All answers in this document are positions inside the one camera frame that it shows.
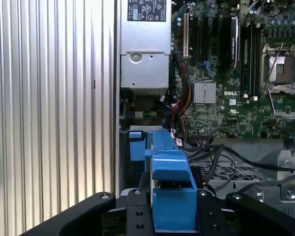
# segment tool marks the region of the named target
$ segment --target mounting hole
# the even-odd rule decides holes
[[[137,225],[136,225],[136,228],[137,228],[138,230],[142,230],[142,229],[144,228],[144,224],[137,224]]]
[[[102,196],[100,196],[101,199],[109,199],[109,195],[108,194],[103,194]]]
[[[137,195],[139,195],[139,194],[141,194],[141,193],[142,193],[142,191],[141,191],[141,190],[139,190],[139,189],[136,189],[136,190],[134,190],[134,191],[133,191],[133,193],[134,193],[134,194],[137,194]]]
[[[212,228],[213,228],[214,230],[219,230],[217,225],[212,225]]]
[[[142,211],[137,211],[137,212],[136,212],[136,215],[137,215],[137,216],[143,216],[143,212],[142,212]]]

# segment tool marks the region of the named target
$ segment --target motherboard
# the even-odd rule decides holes
[[[194,92],[188,136],[295,136],[295,0],[230,2],[184,2],[172,14],[171,49]],[[181,91],[178,73],[171,88]]]
[[[193,138],[212,132],[295,137],[295,0],[127,4],[123,129],[161,126]]]

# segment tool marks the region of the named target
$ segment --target aluminum panel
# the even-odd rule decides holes
[[[114,0],[0,0],[0,235],[114,190]]]
[[[212,83],[212,82],[195,83],[194,103],[215,104],[216,103],[216,83]]]

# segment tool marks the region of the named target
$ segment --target pcie slot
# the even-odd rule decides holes
[[[199,19],[197,17],[193,18],[192,21],[192,35],[190,37],[190,45],[192,47],[192,58],[194,62],[199,62],[199,45],[198,40],[200,37],[200,30],[199,30]]]
[[[202,40],[201,40],[201,55],[202,55],[202,61],[207,61],[207,52],[208,52],[208,17],[203,17],[202,22]]]
[[[260,95],[261,29],[251,24],[250,94]]]
[[[183,15],[183,58],[189,57],[189,13]]]

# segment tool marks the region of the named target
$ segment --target black bracket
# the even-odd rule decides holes
[[[151,208],[144,190],[134,189],[128,193],[126,236],[155,235]]]
[[[116,198],[113,194],[96,193],[25,232],[22,236],[101,235],[101,215],[115,205]]]
[[[295,219],[243,193],[226,196],[243,224],[243,235],[295,236]]]
[[[197,222],[202,236],[231,236],[224,212],[209,191],[198,191]]]

